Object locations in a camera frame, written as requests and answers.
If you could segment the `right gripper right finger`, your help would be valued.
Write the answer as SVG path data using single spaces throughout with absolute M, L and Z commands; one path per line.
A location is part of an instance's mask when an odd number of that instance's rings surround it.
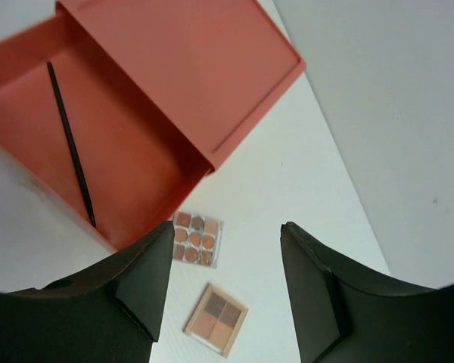
M 382 274 L 281 227 L 281 254 L 303 362 L 454 362 L 454 284 Z

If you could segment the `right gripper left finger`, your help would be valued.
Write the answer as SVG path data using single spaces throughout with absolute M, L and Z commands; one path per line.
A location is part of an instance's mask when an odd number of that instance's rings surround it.
M 174 227 L 38 290 L 0 292 L 0 362 L 148 362 L 159 340 Z

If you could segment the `four-pan brown eyeshadow palette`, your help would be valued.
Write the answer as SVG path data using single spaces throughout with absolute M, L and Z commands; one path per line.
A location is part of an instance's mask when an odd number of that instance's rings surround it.
M 208 283 L 182 332 L 227 358 L 248 312 L 245 304 Z

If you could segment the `nine-pan warm eyeshadow palette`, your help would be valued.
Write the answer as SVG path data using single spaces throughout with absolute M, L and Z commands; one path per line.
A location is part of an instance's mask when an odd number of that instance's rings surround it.
M 172 221 L 173 260 L 216 268 L 222 242 L 223 221 L 181 210 L 173 215 Z

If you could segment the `orange drawer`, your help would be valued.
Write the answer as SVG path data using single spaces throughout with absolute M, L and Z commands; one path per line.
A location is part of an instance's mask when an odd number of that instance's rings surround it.
M 0 148 L 87 222 L 47 61 L 97 231 L 121 250 L 169 219 L 210 164 L 70 16 L 37 23 L 0 41 Z

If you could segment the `thin black liner brush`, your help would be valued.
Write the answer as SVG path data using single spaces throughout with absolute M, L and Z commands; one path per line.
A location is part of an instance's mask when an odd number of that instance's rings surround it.
M 96 227 L 96 220 L 95 214 L 92 205 L 92 199 L 90 197 L 87 181 L 85 174 L 82 169 L 82 164 L 79 158 L 79 153 L 76 148 L 76 143 L 73 137 L 72 129 L 70 127 L 70 123 L 67 117 L 67 112 L 64 106 L 64 101 L 61 96 L 61 90 L 58 84 L 58 80 L 54 71 L 53 64 L 51 61 L 46 62 L 46 66 L 48 69 L 49 78 L 51 81 L 51 86 L 54 92 L 54 98 L 56 100 L 56 105 L 58 107 L 58 112 L 61 118 L 61 124 L 64 130 L 64 135 L 67 141 L 67 146 L 70 152 L 70 157 L 73 163 L 73 169 L 76 174 L 76 180 L 79 185 L 79 190 L 82 195 L 82 201 L 84 203 L 84 207 L 86 208 L 86 212 L 88 214 L 89 220 L 91 225 L 95 228 Z

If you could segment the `orange drawer box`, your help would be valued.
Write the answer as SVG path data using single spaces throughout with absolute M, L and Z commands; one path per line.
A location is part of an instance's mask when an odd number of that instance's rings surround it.
M 256 1 L 60 1 L 213 168 L 306 69 Z

